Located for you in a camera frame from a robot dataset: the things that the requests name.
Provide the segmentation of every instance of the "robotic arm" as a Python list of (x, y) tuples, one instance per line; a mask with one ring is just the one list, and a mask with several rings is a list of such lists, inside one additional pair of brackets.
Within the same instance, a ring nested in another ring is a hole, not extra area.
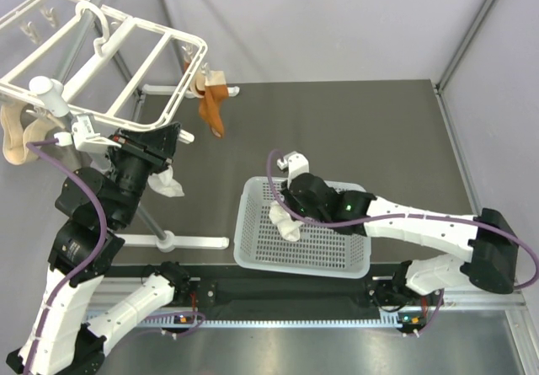
[[(395, 238), (446, 253), (430, 260), (401, 263), (392, 279), (395, 292), (423, 296), (468, 282), (488, 292), (513, 292), (518, 246), (499, 234), (466, 224), (482, 222), (513, 233), (499, 212), (485, 208), (478, 217), (454, 216), (398, 205), (366, 192), (338, 192), (310, 174), (307, 159), (296, 152), (286, 155), (278, 167), (288, 172), (280, 187), (284, 203), (299, 217), (329, 223), (327, 227), (342, 234)], [(382, 215), (386, 218), (346, 224)], [(291, 217), (278, 202), (272, 204), (269, 217), (281, 236), (299, 239), (302, 221)]]
[[(148, 132), (118, 130), (110, 138), (115, 145), (108, 147), (112, 169), (107, 174), (91, 168), (77, 170), (77, 176), (103, 207), (107, 234), (104, 247), (91, 263), (57, 290), (57, 285), (93, 253), (100, 228), (87, 195), (73, 180), (65, 180), (56, 208), (69, 220), (52, 246), (45, 294), (30, 337), (22, 348), (8, 355), (7, 363), (16, 373), (95, 373), (116, 343), (148, 314), (172, 301), (188, 300), (187, 273), (166, 262), (127, 299), (83, 323), (93, 292), (124, 244), (114, 231), (131, 223), (148, 176), (164, 171), (172, 162), (179, 133), (178, 123)], [(40, 324), (44, 315), (45, 322)]]

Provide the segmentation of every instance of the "perforated basket bottom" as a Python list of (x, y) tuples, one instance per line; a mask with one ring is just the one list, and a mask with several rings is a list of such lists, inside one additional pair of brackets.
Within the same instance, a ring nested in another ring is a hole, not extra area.
[[(280, 185), (282, 179), (276, 179)], [(363, 190), (358, 185), (331, 183), (338, 190)], [(298, 242), (284, 240), (269, 218), (273, 200), (267, 179), (245, 185), (234, 238), (234, 257), (247, 268), (297, 274), (359, 278), (369, 270), (371, 240), (344, 236), (304, 225)]]

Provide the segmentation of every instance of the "white drying rack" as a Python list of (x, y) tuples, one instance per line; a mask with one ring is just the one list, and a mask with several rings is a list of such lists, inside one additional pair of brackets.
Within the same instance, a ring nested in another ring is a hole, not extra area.
[[(33, 10), (39, 10), (45, 1), (46, 0), (26, 0), (14, 10), (1, 17), (0, 34), (3, 32), (3, 30), (13, 26), (14, 24), (19, 25), (24, 20), (25, 15)], [(27, 88), (19, 87), (13, 84), (13, 80), (31, 67), (42, 56), (44, 56), (48, 50), (57, 45), (58, 42), (72, 29), (76, 28), (81, 20), (83, 12), (85, 10), (89, 10), (93, 12), (99, 19), (103, 30), (103, 36), (94, 41), (93, 46), (95, 53), (93, 56), (65, 84), (62, 97), (69, 104), (72, 113), (75, 115), (81, 113), (91, 113), (98, 122), (108, 126), (113, 126), (115, 128), (125, 128), (132, 131), (149, 131), (167, 125), (173, 119), (174, 114), (178, 110), (180, 102), (184, 98), (185, 93), (189, 88), (191, 80), (195, 76), (196, 70), (200, 67), (204, 56), (207, 53), (208, 47), (204, 40), (197, 36), (155, 24), (145, 19), (132, 17), (129, 14), (122, 13), (114, 8), (107, 6), (101, 6), (98, 8), (89, 0), (69, 1), (77, 4), (76, 14), (51, 38), (45, 41), (30, 55), (28, 55), (5, 76), (0, 78), (0, 94), (24, 101), (28, 104), (43, 107), (43, 103), (34, 94), (32, 94), (32, 92), (30, 92)], [(109, 19), (113, 19), (113, 22), (119, 24), (117, 30), (112, 34), (109, 32), (107, 17)], [(110, 61), (112, 56), (114, 56), (115, 53), (120, 49), (122, 43), (126, 40), (129, 34), (136, 28), (145, 29), (156, 34), (160, 34), (162, 37), (152, 49), (147, 59), (135, 72), (133, 78), (124, 87), (116, 100), (110, 105), (108, 110), (103, 113), (96, 110), (87, 110), (73, 104), (72, 101), (88, 85), (92, 78), (95, 77), (96, 74), (107, 64), (107, 62)], [(161, 54), (165, 46), (174, 40), (180, 41), (180, 44), (191, 44), (195, 48), (195, 51), (192, 62), (172, 92), (172, 96), (163, 109), (161, 115), (152, 124), (140, 124), (135, 121), (129, 121), (118, 117), (117, 115), (119, 111), (125, 105), (127, 100), (133, 95), (150, 66), (157, 60), (157, 57)]]
[[(44, 4), (47, 0), (26, 0), (24, 3), (16, 7), (11, 12), (0, 18), (0, 34), (7, 28), (13, 25), (23, 25), (23, 32), (32, 38), (32, 31), (29, 24), (24, 24), (24, 17), (33, 10), (38, 10), (43, 13)], [(67, 35), (72, 29), (76, 28), (83, 13), (86, 10), (94, 13), (101, 23), (103, 35), (93, 41), (94, 54), (92, 57), (66, 82), (61, 97), (67, 102), (72, 114), (92, 114), (97, 122), (103, 123), (114, 128), (123, 128), (131, 131), (150, 131), (162, 126), (166, 126), (174, 117), (179, 104), (186, 91), (188, 90), (191, 80), (195, 77), (195, 72), (200, 67), (205, 54), (207, 53), (207, 44), (201, 38), (186, 34), (169, 27), (155, 24), (145, 19), (139, 19), (122, 13), (119, 10), (107, 6), (98, 8), (89, 0), (68, 0), (76, 3), (75, 15), (68, 20), (53, 36), (43, 42), (37, 49), (23, 59), (16, 67), (9, 71), (5, 76), (0, 78), (0, 104), (2, 97), (16, 99), (32, 104), (38, 109), (47, 109), (38, 96), (27, 88), (19, 87), (13, 84), (14, 79), (23, 74), (27, 69), (34, 65), (41, 57), (43, 57), (51, 48), (56, 46), (61, 39)], [(109, 23), (107, 20), (112, 19), (112, 22), (118, 24), (117, 30), (110, 33)], [(120, 95), (109, 106), (104, 113), (96, 110), (88, 110), (79, 107), (72, 103), (78, 94), (88, 85), (97, 73), (110, 61), (110, 59), (120, 49), (123, 42), (129, 34), (136, 28), (145, 29), (161, 35), (161, 39), (152, 49), (147, 59), (141, 64), (135, 72), (131, 80), (127, 83)], [(144, 78), (150, 66), (157, 60), (165, 46), (174, 40), (179, 40), (183, 43), (191, 44), (196, 50), (194, 51), (192, 62), (184, 73), (184, 76), (179, 81), (179, 84), (173, 89), (171, 97), (165, 106), (161, 115), (152, 124), (140, 124), (135, 121), (129, 121), (118, 117), (119, 111), (125, 105), (127, 100), (137, 90), (141, 80)], [(39, 40), (34, 39), (33, 42), (38, 44)], [(174, 233), (162, 230), (157, 222), (149, 215), (146, 209), (139, 205), (137, 210), (139, 217), (154, 233), (153, 235), (138, 235), (124, 234), (122, 238), (125, 240), (126, 246), (133, 247), (158, 247), (163, 252), (171, 251), (175, 248), (188, 249), (225, 249), (229, 245), (229, 239), (226, 237), (197, 237), (197, 236), (176, 236)]]

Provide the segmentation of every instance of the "white cloth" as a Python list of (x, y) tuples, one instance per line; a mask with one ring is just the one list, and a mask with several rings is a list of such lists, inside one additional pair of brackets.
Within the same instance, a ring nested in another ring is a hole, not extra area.
[(168, 169), (159, 174), (152, 174), (148, 177), (148, 185), (150, 188), (161, 194), (172, 198), (175, 196), (184, 196), (184, 189), (182, 185), (173, 178), (174, 171), (172, 166), (168, 166)]
[(284, 240), (289, 242), (297, 242), (300, 235), (300, 226), (303, 224), (301, 221), (292, 220), (290, 214), (285, 211), (277, 201), (271, 202), (269, 208), (269, 219), (277, 226), (280, 236)]

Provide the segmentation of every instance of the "drying rack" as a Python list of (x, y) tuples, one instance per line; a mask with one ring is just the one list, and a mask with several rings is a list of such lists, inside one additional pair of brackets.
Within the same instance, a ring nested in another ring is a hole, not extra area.
[[(24, 3), (16, 7), (11, 12), (0, 18), (0, 34), (12, 26), (22, 25), (21, 30), (35, 44), (39, 44), (36, 39), (36, 33), (32, 30), (31, 23), (25, 23), (24, 18), (30, 13), (40, 11), (43, 16), (50, 21), (52, 26), (57, 27), (52, 10), (48, 10), (46, 2), (48, 0), (26, 0)], [(155, 24), (145, 19), (132, 17), (129, 14), (122, 13), (119, 10), (107, 6), (100, 6), (92, 3), (90, 0), (67, 0), (75, 3), (75, 14), (69, 19), (60, 29), (56, 31), (48, 40), (41, 43), (25, 57), (17, 66), (7, 72), (0, 78), (0, 104), (9, 106), (13, 100), (22, 101), (26, 104), (32, 104), (37, 110), (43, 110), (46, 107), (38, 96), (32, 93), (25, 87), (20, 87), (13, 81), (28, 71), (39, 59), (57, 46), (62, 39), (74, 29), (79, 29), (82, 34), (79, 34), (78, 40), (82, 36), (82, 40), (86, 35), (89, 26), (92, 24), (92, 18), (88, 22), (88, 16), (92, 13), (100, 24), (101, 36), (93, 41), (94, 54), (75, 74), (65, 83), (61, 97), (65, 100), (71, 111), (67, 119), (71, 119), (73, 115), (91, 114), (93, 118), (106, 126), (111, 126), (115, 129), (123, 128), (131, 131), (150, 131), (153, 129), (166, 126), (173, 119), (174, 114), (178, 110), (179, 104), (185, 96), (185, 93), (195, 77), (196, 71), (199, 69), (205, 54), (207, 53), (207, 44), (201, 38), (186, 34), (169, 27)], [(111, 32), (109, 26), (111, 23), (117, 24), (117, 29)], [(138, 70), (133, 74), (131, 79), (126, 83), (126, 86), (121, 90), (118, 97), (109, 105), (105, 112), (90, 110), (76, 104), (76, 97), (88, 85), (88, 83), (99, 73), (100, 70), (115, 56), (126, 38), (136, 29), (144, 29), (155, 34), (161, 35), (158, 43), (151, 50), (146, 60), (140, 65)], [(157, 57), (162, 53), (165, 46), (172, 42), (185, 43), (195, 48), (192, 56), (192, 62), (185, 70), (183, 77), (178, 85), (173, 89), (169, 102), (164, 107), (160, 116), (156, 121), (150, 124), (141, 124), (136, 121), (130, 121), (118, 116), (122, 108), (127, 103), (127, 100), (136, 94), (138, 86), (142, 79), (147, 74), (150, 66), (157, 60)], [(67, 56), (67, 63), (71, 63), (77, 51), (72, 49)], [(190, 237), (176, 236), (174, 233), (165, 231), (159, 227), (157, 222), (150, 216), (146, 209), (139, 205), (137, 211), (139, 217), (153, 232), (153, 235), (122, 235), (125, 239), (126, 246), (148, 247), (156, 246), (163, 252), (171, 251), (175, 248), (190, 248), (190, 249), (225, 249), (229, 245), (229, 239), (226, 237)]]

